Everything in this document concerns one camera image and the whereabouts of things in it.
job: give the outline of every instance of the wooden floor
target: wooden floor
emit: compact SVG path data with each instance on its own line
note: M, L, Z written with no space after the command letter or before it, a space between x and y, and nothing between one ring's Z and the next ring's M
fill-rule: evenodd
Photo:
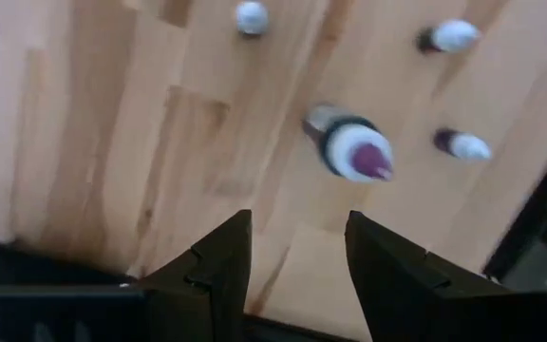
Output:
M148 274L254 211L246 310L368 339L343 245L350 209L478 271L547 167L547 1L0 0L0 239ZM417 32L484 36L424 57ZM300 130L327 101L387 135L392 182L327 172ZM466 164L436 128L495 151Z

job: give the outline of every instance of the wooden plank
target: wooden plank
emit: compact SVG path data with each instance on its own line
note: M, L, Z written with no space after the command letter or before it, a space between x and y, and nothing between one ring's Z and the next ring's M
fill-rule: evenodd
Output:
M159 176L153 183L153 216L142 227L141 253L134 268L153 272L216 228L237 209L236 198L213 186L208 162L224 143L221 128L229 106L178 86L170 88L166 118L156 151Z
M261 41L242 40L234 28L219 32L218 28L204 27L202 20L189 23L190 41L183 67L187 73L183 73L181 79L182 91L179 95L181 105L174 109L177 120L181 122L178 124L182 124L183 117L190 115L189 113L193 110L191 106L185 105L186 101L195 103L198 107L202 102L206 102L227 109L218 115L220 127L217 127L216 132L211 133L217 134L213 137L216 143L209 147L208 152L201 151L199 145L193 146L190 142L184 147L188 151L195 149L196 153L202 155L201 164L195 166L195 170L182 182L182 184L194 184L196 188L183 190L182 195L179 194L179 190L173 188L160 192L163 197L175 200L178 197L186 199L179 201L177 205L190 206L184 210L177 209L175 221L186 222L185 225L190 224L193 231L176 232L177 235L181 235L179 237L169 230L165 233L167 238L158 238L159 243L165 247L158 248L160 254L156 256L157 261L145 267L153 269L161 266L163 262L184 250L188 244L195 242L216 227L235 210L250 206L255 200L257 186L262 181L263 173L270 163L275 142L279 139L280 127L302 76L303 67L310 57L315 34L322 23L327 5L326 1L313 0L271 3L272 16L277 18L278 24ZM232 8L231 3L227 4L227 9ZM213 19L215 25L223 23L221 18L225 15L224 13L226 11L214 12L211 7L199 1L194 7L194 14L198 18L215 15L217 17ZM236 40L236 44L241 46L239 51L246 53L246 59L236 59L234 54L227 54L226 49L218 49L220 43L209 44L208 42L213 39L210 37L213 32L225 35L224 41ZM196 44L206 49L197 49ZM207 79L194 78L194 71L203 72L212 67L212 63L220 61L241 65L244 69L241 77L231 77L225 83L218 82L219 75L216 73L211 73L211 77ZM217 88L215 92L209 90L213 89L212 86ZM259 89L263 87L269 90L260 91ZM232 89L234 93L230 93L229 97L220 96L223 91L227 92L229 89ZM190 125L185 129L200 130L200 125L188 124ZM185 164L188 161L181 160L170 166L173 167L171 171L162 171L162 174L182 172L182 168L187 167ZM193 215L201 208L211 208L209 211L212 211L212 215L210 213L205 217ZM172 215L173 212L175 209L169 209L167 215ZM173 222L168 221L168 226L173 225ZM163 241L170 241L172 246L166 245Z
M142 223L153 211L150 180L159 171L157 146L170 86L180 81L185 35L150 15L139 16L132 62L106 156L103 225L108 231L102 259L116 268L134 262Z
M547 70L435 251L479 271L546 171Z
M333 50L326 51L329 56L324 67L306 76L316 80L316 84L299 100L302 106L287 119L288 125L282 131L284 139L278 141L275 162L266 176L267 187L261 190L267 202L263 200L256 206L257 217L263 215L262 211L267 213L257 227L276 243L290 243L299 224L341 233L349 210L360 207L367 193L393 186L353 184L333 176L297 124L309 105L322 101L343 105L372 119L394 140L394 130L410 120L411 113L428 100L427 90L434 87L436 76L445 66L444 58L428 62L416 51L412 44L416 33L443 18L444 13L461 12L464 4L457 3L442 13L431 10L431 4L408 9L386 2L356 1L347 2L346 9L339 3L336 6L338 12L333 18L343 17L347 22L337 31L324 34L336 38L331 39ZM380 27L391 25L388 20L410 25L390 39ZM391 77L395 74L405 76L395 80ZM410 97L423 98L415 103L403 100ZM390 113L388 109L394 105L406 109L406 113L403 109Z
M348 264L340 257L345 250L343 235L307 226L297 228L262 315L317 332L369 341Z
M547 4L514 1L498 18L448 86L406 118L394 144L394 182L371 191L362 206L368 216L428 249L448 234L487 165L449 158L431 143L434 132L450 126L474 133L495 154L547 68ZM527 35L517 35L518 27Z
M134 44L136 12L118 1L73 0L69 8L68 114L42 243L98 260L104 247L100 189Z
M10 223L24 242L43 249L47 247L38 242L47 225L49 195L68 114L69 46L65 37L70 3L51 5L31 34L35 44L28 52L23 85Z
M121 0L131 9L139 10L154 19L185 28L194 0Z

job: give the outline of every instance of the hardwood floor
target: hardwood floor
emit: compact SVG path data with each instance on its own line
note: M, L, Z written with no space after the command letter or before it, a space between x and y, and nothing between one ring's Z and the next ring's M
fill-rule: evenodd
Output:
M0 239L142 276L254 211L247 311L368 339L345 264L350 209L478 271L547 168L547 1L0 0ZM484 33L423 56L448 18ZM391 182L331 175L300 120L318 102L375 122ZM489 162L431 144L450 126Z

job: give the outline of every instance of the black plastic piece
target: black plastic piece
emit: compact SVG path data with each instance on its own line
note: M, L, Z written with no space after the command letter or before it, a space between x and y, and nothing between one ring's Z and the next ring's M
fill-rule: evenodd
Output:
M547 293L512 293L358 212L349 215L346 246L373 340L547 338Z
M17 243L0 243L0 285L118 285L136 280L78 262L27 253Z
M142 291L110 286L0 286L0 341L134 342L148 338Z
M241 341L251 270L251 212L243 210L142 279L154 341Z

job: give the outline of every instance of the bowling pin head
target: bowling pin head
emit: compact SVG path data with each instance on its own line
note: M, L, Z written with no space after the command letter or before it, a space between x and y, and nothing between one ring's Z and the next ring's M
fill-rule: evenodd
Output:
M492 157L491 149L482 139L467 133L459 133L452 137L448 147L449 152L465 161L486 161Z
M431 44L442 52L458 52L470 48L481 32L463 20L446 21L431 31Z
M269 25L267 9L258 1L245 1L236 8L237 30L244 34L265 33Z

